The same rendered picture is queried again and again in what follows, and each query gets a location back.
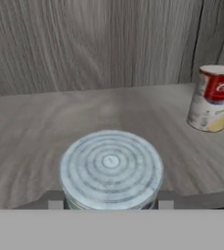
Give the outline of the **silver ringed-lid food can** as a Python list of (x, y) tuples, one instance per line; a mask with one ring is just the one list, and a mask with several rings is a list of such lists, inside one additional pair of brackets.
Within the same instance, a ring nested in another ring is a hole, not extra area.
[(73, 210), (152, 209), (163, 181), (163, 163), (145, 139), (129, 132), (90, 133), (69, 146), (60, 182)]

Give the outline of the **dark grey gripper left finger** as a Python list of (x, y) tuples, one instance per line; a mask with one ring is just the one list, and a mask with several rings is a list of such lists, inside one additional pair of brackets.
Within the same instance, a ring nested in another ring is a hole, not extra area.
[(63, 210), (65, 195), (61, 190), (46, 191), (38, 199), (16, 207), (16, 210)]

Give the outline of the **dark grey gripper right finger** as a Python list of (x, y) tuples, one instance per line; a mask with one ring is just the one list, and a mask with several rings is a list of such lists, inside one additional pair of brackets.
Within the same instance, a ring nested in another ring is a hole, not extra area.
[(173, 209), (223, 209), (224, 191), (185, 196), (175, 191), (162, 190), (158, 193), (157, 200), (170, 201)]

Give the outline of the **red and white soup can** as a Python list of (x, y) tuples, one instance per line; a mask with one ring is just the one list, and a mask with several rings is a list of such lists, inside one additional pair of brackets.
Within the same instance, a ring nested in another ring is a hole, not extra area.
[(224, 129), (224, 65), (200, 67), (200, 81), (195, 87), (187, 123), (209, 133)]

